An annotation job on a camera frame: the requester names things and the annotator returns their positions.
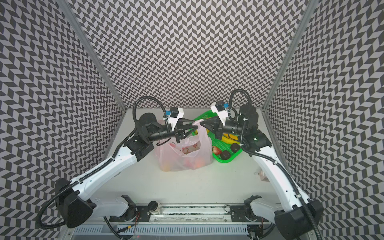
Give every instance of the green plastic tray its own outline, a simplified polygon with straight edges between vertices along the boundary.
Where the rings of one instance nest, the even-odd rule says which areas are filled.
[[[205,113],[203,113],[202,115],[198,116],[197,118],[195,118],[194,120],[199,120],[199,119],[207,119],[207,118],[211,118],[211,117],[214,117],[214,116],[217,116],[216,113],[213,113],[212,110],[209,110],[209,111],[206,111]],[[222,162],[222,163],[228,163],[230,161],[232,161],[235,157],[237,157],[237,155],[239,155],[243,150],[240,149],[239,151],[237,151],[236,153],[232,152],[231,150],[231,145],[228,144],[228,143],[225,143],[221,140],[218,140],[215,138],[215,135],[212,133],[212,132],[209,132],[208,133],[208,136],[212,139],[212,146],[216,146],[218,147],[221,151],[229,151],[231,153],[231,158],[228,159],[228,160],[222,160],[220,159],[220,155],[217,156],[215,155],[214,153],[212,153],[212,156],[218,160],[219,162]]]

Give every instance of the dark purple fruit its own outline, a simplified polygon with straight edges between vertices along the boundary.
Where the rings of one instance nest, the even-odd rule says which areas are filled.
[[[231,158],[231,153],[227,150],[222,151],[222,153],[220,153],[220,157],[222,160],[228,160]]]
[[[237,144],[237,143],[233,143],[232,145],[231,145],[231,150],[232,150],[232,152],[237,152],[237,151],[239,151],[240,150],[240,145],[239,144]]]

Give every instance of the translucent bag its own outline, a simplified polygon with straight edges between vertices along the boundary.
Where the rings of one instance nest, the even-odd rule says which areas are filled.
[[[197,135],[187,137],[176,143],[173,137],[155,149],[160,169],[164,172],[181,171],[207,166],[212,163],[212,140],[207,130],[200,125],[202,119],[193,123],[199,126]]]

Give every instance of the geometric patterned wallpaper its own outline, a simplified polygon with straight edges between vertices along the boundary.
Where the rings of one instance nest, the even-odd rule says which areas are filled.
[[[321,1],[267,113],[326,239],[383,239],[384,1]]]
[[[151,95],[185,108],[235,88],[262,106],[308,2],[68,1],[127,107]]]
[[[39,206],[101,160],[122,111],[53,0],[1,1],[0,79],[0,239],[54,238]]]

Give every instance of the red apple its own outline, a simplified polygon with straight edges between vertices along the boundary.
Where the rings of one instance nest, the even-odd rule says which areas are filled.
[[[212,148],[212,152],[215,154],[215,155],[219,155],[221,153],[221,150],[216,147],[216,146],[213,146]]]

